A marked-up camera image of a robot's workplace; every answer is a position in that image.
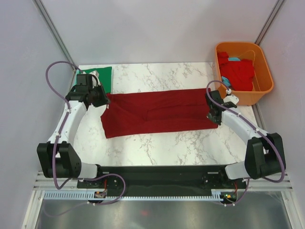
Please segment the dark red t shirt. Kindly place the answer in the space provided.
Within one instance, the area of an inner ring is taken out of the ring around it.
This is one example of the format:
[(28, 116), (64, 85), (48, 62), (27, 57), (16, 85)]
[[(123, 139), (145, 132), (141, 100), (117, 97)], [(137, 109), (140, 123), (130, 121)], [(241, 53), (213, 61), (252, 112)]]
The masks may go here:
[(109, 94), (101, 115), (106, 138), (215, 129), (207, 118), (206, 89)]

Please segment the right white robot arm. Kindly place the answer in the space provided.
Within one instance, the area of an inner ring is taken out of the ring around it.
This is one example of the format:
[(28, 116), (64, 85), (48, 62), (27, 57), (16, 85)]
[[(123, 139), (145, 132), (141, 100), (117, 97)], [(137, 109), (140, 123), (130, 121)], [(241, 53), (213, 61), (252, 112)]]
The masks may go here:
[(205, 98), (210, 109), (207, 118), (217, 125), (231, 128), (246, 144), (244, 161), (226, 165), (218, 176), (219, 184), (228, 188), (240, 178), (282, 182), (286, 169), (282, 137), (259, 128), (242, 116), (235, 95), (222, 99), (218, 90), (207, 90)]

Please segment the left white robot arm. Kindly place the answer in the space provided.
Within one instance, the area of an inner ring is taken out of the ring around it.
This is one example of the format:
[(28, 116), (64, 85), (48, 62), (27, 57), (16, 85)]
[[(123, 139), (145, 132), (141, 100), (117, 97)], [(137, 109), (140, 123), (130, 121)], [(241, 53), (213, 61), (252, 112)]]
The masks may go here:
[(37, 154), (43, 174), (53, 178), (88, 179), (93, 187), (101, 187), (105, 177), (96, 164), (81, 161), (74, 149), (74, 140), (80, 122), (89, 106), (100, 107), (110, 103), (97, 71), (78, 74), (76, 84), (65, 96), (65, 107), (54, 133), (46, 143), (40, 143)]

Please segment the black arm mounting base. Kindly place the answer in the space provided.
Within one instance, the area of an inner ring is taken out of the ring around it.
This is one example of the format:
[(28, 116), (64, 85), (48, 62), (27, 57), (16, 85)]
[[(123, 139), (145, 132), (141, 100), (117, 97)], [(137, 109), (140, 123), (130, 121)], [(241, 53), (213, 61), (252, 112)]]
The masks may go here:
[(205, 194), (212, 189), (244, 189), (242, 179), (229, 180), (224, 166), (131, 166), (98, 167), (97, 181), (78, 182), (78, 188), (106, 188), (115, 194)]

